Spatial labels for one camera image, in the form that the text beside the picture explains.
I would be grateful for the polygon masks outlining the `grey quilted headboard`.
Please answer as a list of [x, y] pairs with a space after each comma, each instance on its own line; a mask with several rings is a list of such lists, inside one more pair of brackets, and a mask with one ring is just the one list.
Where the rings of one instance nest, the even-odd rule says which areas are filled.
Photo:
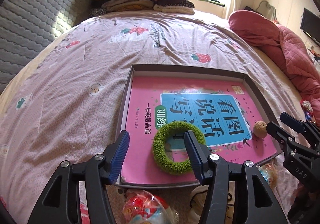
[[57, 37], [89, 17], [91, 0], [4, 0], [1, 90]]

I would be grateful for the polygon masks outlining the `pink strawberry bed sheet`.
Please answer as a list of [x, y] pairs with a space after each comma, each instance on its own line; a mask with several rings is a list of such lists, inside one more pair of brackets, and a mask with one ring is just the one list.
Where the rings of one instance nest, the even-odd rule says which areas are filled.
[[285, 111], [304, 118], [289, 78], [224, 19], [200, 11], [88, 19], [45, 48], [1, 95], [1, 201], [17, 223], [27, 223], [60, 162], [85, 162], [114, 142], [134, 64], [241, 72], [276, 116]]

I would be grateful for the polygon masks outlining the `walnut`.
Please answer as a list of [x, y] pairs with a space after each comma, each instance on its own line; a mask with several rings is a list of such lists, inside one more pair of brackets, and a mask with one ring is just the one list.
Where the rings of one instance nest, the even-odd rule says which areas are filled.
[[264, 121], [257, 121], [253, 126], [253, 134], [258, 138], [265, 138], [267, 136], [267, 124]]

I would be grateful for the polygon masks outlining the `blue surprise egg toy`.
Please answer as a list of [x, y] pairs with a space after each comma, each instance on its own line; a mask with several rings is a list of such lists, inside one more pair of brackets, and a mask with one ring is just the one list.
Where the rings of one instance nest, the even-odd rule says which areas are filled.
[[271, 189], [274, 189], [277, 185], [278, 179], [277, 169], [274, 165], [274, 162], [271, 161], [264, 165], [258, 166], [258, 169]]

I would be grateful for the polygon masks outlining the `red blue surprise egg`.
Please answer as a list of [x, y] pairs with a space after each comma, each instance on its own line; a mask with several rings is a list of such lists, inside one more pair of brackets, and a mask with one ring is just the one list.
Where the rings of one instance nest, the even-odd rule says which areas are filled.
[[146, 190], [129, 189], [125, 193], [123, 216], [126, 223], [178, 223], [178, 212], [157, 195]]

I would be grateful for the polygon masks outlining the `pink quilted blanket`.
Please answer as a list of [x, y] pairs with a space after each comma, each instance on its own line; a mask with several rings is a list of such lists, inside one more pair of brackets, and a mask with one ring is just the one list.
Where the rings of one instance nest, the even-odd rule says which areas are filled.
[[302, 39], [289, 28], [248, 10], [233, 12], [228, 23], [236, 35], [263, 51], [283, 71], [302, 99], [311, 103], [319, 125], [319, 72]]

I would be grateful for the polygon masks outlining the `black flat tv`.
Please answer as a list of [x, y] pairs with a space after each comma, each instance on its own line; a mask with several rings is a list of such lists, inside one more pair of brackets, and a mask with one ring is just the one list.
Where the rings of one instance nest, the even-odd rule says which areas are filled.
[[300, 29], [308, 35], [318, 46], [320, 41], [320, 18], [304, 8]]

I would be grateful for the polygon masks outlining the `white drawstring cloth bag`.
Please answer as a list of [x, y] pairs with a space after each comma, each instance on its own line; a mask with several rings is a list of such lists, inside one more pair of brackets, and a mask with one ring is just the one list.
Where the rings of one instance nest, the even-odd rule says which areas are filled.
[[[190, 194], [190, 210], [187, 223], [199, 223], [206, 200], [208, 186], [198, 186]], [[235, 182], [229, 182], [228, 203], [226, 209], [225, 223], [232, 223], [234, 212]]]

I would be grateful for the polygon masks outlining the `small toy figure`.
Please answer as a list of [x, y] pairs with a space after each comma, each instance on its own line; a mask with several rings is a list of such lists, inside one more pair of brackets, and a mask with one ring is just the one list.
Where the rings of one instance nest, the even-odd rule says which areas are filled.
[[300, 106], [304, 112], [305, 119], [307, 122], [316, 123], [315, 117], [313, 115], [313, 108], [311, 106], [310, 101], [308, 100], [301, 100]]

